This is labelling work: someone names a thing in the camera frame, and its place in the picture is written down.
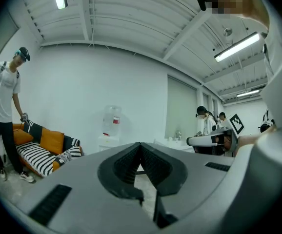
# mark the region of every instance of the ceiling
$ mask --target ceiling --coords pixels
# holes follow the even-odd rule
[[[267,83],[264,41],[221,62],[214,55],[253,32],[259,23],[201,12],[197,0],[20,0],[30,30],[41,46],[83,43],[126,49],[188,74],[228,102]],[[224,29],[233,30],[232,39]]]

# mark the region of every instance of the orange cushion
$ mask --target orange cushion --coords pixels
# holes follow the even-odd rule
[[[17,130],[19,128],[21,128],[23,130],[24,129],[24,123],[21,123],[21,124],[13,123],[13,130]]]
[[[14,134],[14,142],[17,146],[28,143],[32,141],[34,138],[31,135],[29,135],[27,132],[24,132],[22,129],[14,130],[13,134]]]
[[[63,152],[64,134],[43,128],[40,146],[52,153],[61,154]]]

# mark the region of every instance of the faucet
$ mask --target faucet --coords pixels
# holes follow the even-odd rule
[[[179,130],[175,132],[174,140],[181,140],[182,134]]]

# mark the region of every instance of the window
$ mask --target window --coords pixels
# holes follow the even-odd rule
[[[203,94],[203,100],[204,100],[204,107],[209,110],[209,105],[208,105],[208,96]]]
[[[179,130],[182,139],[192,137],[197,132],[196,89],[174,78],[168,77],[168,102],[165,138],[174,137]]]
[[[217,100],[213,100],[213,104],[214,104],[214,117],[217,118],[219,116],[218,101]]]

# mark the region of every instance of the backpack strap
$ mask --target backpack strap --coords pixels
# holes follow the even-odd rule
[[[1,71],[3,71],[5,69],[6,66],[6,61],[3,63],[2,67],[1,67]]]

